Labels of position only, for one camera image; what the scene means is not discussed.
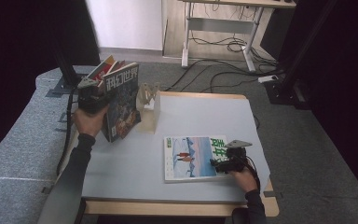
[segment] person's arm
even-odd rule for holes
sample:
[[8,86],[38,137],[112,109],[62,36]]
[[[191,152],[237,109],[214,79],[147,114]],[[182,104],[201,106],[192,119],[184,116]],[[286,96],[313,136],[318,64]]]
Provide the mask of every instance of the person's arm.
[[240,188],[245,192],[248,201],[248,215],[251,224],[267,223],[264,204],[261,202],[260,190],[257,188],[255,178],[248,169],[242,172],[230,172],[237,180]]
[[78,144],[72,150],[65,169],[45,202],[38,223],[74,223],[81,201],[84,176],[91,159],[91,147],[102,128],[107,107],[95,115],[78,109],[73,120],[79,131]]

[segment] white desk frame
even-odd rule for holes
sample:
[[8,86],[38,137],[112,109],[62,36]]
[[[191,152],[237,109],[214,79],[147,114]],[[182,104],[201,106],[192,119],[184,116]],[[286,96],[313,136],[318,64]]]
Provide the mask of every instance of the white desk frame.
[[[188,67],[188,33],[190,30],[195,31],[209,31],[220,33],[234,33],[234,34],[249,34],[250,39],[246,47],[242,47],[242,52],[245,57],[246,63],[250,72],[255,72],[255,65],[252,61],[250,49],[255,40],[255,33],[260,23],[261,16],[263,15],[264,7],[295,7],[296,4],[285,3],[282,1],[273,0],[231,0],[231,1],[193,1],[182,0],[186,2],[186,24],[185,24],[185,42],[182,51],[182,67]],[[195,3],[205,4],[223,4],[223,5],[236,5],[236,6],[249,6],[257,7],[254,21],[228,21],[217,19],[205,19],[191,17],[191,6]]]

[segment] black sleeve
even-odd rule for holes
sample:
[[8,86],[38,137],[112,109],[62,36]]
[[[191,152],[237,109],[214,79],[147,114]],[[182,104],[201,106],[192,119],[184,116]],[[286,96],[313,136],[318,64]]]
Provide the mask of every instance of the black sleeve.
[[77,147],[45,202],[38,223],[74,223],[95,138],[81,133]]
[[248,201],[248,213],[251,224],[267,223],[264,204],[261,202],[260,191],[258,189],[251,190],[245,194]]

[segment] desk leg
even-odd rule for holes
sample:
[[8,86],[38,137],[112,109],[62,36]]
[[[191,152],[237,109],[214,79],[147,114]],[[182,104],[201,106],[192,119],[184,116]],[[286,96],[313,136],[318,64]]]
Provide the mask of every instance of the desk leg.
[[249,42],[246,44],[246,47],[242,47],[243,55],[245,56],[246,63],[248,64],[248,68],[250,72],[255,72],[255,65],[252,61],[251,48],[253,41],[255,40],[255,32],[257,31],[258,24],[260,23],[261,15],[263,15],[263,7],[259,7],[257,10],[257,14],[255,15],[255,21],[251,32],[251,37]]
[[186,3],[186,22],[185,22],[185,42],[183,43],[183,51],[182,51],[182,67],[188,67],[188,24],[190,22],[190,11],[191,11],[191,3]]

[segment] dark backdrop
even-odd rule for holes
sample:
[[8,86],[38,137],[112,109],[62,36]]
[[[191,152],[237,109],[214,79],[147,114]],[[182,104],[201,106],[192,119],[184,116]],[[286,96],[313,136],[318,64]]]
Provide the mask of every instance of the dark backdrop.
[[51,38],[70,64],[99,54],[82,0],[0,1],[0,141],[28,104],[38,75],[57,68]]
[[[327,2],[334,3],[331,11],[310,40],[310,47],[301,48]],[[302,58],[299,49],[305,50]],[[358,2],[300,0],[280,63],[290,69],[295,58],[300,61],[291,77],[307,83],[313,114],[358,179]]]

